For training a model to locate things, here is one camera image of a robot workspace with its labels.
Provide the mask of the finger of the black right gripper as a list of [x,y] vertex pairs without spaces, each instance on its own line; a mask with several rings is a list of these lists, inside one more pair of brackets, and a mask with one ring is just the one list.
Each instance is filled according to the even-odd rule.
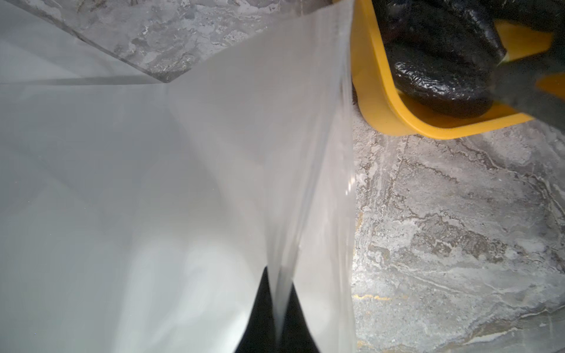
[[564,40],[539,54],[502,64],[491,74],[495,100],[564,131]]

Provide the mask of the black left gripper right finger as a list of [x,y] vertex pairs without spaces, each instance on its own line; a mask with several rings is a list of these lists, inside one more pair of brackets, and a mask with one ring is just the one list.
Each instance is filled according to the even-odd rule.
[[308,329],[294,285],[291,288],[282,329],[280,352],[319,353],[319,349]]

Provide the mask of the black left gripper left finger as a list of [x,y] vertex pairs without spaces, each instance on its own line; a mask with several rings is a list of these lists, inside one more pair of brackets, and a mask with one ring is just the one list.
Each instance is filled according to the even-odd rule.
[[263,269],[253,308],[235,353],[275,352],[275,320],[268,269]]

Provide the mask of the clear zip-top bag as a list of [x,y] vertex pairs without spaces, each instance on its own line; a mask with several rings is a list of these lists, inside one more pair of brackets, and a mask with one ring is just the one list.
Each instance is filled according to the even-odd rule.
[[1,350],[354,352],[352,1],[154,83],[1,3]]

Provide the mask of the pile of toy eggplants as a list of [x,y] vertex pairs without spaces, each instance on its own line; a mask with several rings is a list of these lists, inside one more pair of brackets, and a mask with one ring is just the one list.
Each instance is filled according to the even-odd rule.
[[554,32],[563,1],[374,1],[395,87],[438,113],[460,119],[493,105],[491,72],[506,47],[495,20]]

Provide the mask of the yellow plastic bin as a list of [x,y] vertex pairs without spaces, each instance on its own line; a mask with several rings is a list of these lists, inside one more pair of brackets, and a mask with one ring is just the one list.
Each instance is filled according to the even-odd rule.
[[[497,20],[496,27],[512,64],[542,54],[553,40],[553,34],[503,20]],[[450,140],[533,120],[501,102],[494,103],[482,116],[454,118],[437,113],[398,91],[371,1],[355,1],[350,42],[351,72],[360,112],[378,132],[392,136],[420,134]],[[564,103],[564,71],[536,80],[535,88],[544,94],[555,94]]]

